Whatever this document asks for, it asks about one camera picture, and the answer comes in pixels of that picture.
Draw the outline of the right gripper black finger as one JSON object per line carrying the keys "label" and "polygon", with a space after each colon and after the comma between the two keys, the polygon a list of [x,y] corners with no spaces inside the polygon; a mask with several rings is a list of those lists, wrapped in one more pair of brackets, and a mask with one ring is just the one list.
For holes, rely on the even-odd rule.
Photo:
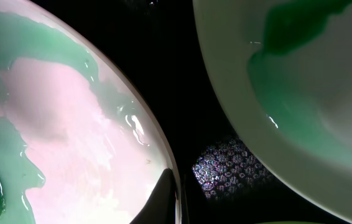
{"label": "right gripper black finger", "polygon": [[143,209],[131,224],[175,224],[176,183],[171,169],[164,169]]}

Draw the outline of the white plate with green stain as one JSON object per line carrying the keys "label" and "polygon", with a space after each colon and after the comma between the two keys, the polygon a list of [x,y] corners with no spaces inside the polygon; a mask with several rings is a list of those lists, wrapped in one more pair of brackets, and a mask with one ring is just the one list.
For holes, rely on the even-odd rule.
{"label": "white plate with green stain", "polygon": [[31,1],[0,1],[0,223],[131,223],[164,169],[155,116],[122,71]]}

